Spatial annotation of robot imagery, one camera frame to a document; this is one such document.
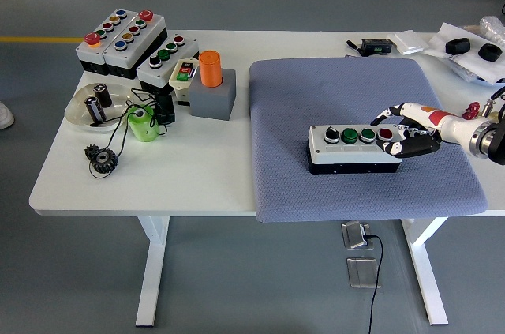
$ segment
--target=black battery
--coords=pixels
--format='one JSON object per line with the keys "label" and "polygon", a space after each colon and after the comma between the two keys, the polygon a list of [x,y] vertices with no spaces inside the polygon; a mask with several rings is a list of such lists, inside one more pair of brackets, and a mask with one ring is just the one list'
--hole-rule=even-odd
{"label": "black battery", "polygon": [[393,47],[393,42],[389,39],[362,39],[361,49],[367,55],[374,54],[389,54],[391,48]]}
{"label": "black battery", "polygon": [[91,115],[93,123],[95,123],[96,125],[104,122],[107,119],[105,113],[103,112],[102,105],[100,105],[100,102],[96,97],[89,96],[84,101],[84,105],[86,105],[88,113],[89,115]]}
{"label": "black battery", "polygon": [[112,105],[112,99],[110,97],[109,90],[105,84],[97,84],[93,88],[93,92],[95,93],[95,97],[100,102],[102,107],[109,107]]}

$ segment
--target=green container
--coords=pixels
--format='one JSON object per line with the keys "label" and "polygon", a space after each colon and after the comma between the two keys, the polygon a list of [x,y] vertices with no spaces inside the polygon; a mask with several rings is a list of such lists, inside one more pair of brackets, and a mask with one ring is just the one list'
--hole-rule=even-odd
{"label": "green container", "polygon": [[156,120],[154,120],[154,126],[151,127],[153,114],[152,107],[131,107],[128,110],[128,125],[135,138],[141,142],[151,142],[159,135],[159,125]]}

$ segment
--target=shoe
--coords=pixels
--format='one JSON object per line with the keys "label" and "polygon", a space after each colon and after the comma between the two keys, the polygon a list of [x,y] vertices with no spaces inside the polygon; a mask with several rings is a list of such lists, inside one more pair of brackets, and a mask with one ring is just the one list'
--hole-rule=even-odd
{"label": "shoe", "polygon": [[7,107],[0,102],[0,129],[5,129],[14,123],[14,116]]}

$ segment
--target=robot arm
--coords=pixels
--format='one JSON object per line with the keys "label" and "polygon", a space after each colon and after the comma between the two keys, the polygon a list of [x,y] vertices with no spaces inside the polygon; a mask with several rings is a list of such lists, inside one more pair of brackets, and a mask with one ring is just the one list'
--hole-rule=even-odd
{"label": "robot arm", "polygon": [[403,138],[398,142],[390,142],[377,139],[377,145],[386,153],[396,158],[410,158],[413,156],[426,155],[437,151],[440,148],[441,138],[436,130],[428,131],[415,119],[412,119],[402,113],[405,104],[389,107],[371,123],[371,126],[379,125],[383,120],[392,116],[404,117],[398,125],[398,131]]}
{"label": "robot arm", "polygon": [[377,116],[371,126],[377,126],[392,116],[404,117],[398,125],[405,139],[399,142],[377,140],[383,151],[397,158],[409,158],[435,152],[442,141],[459,144],[478,158],[505,165],[505,120],[500,124],[479,117],[465,120],[447,111],[418,103],[402,103]]}

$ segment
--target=black gear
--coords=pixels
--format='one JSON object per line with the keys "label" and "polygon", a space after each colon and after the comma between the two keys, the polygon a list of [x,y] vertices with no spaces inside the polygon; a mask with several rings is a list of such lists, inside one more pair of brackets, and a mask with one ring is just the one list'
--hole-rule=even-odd
{"label": "black gear", "polygon": [[87,148],[84,149],[84,154],[91,160],[92,157],[100,151],[100,148],[96,144],[90,144]]}
{"label": "black gear", "polygon": [[91,165],[99,174],[109,174],[118,165],[118,157],[114,151],[106,148],[95,153],[90,159]]}

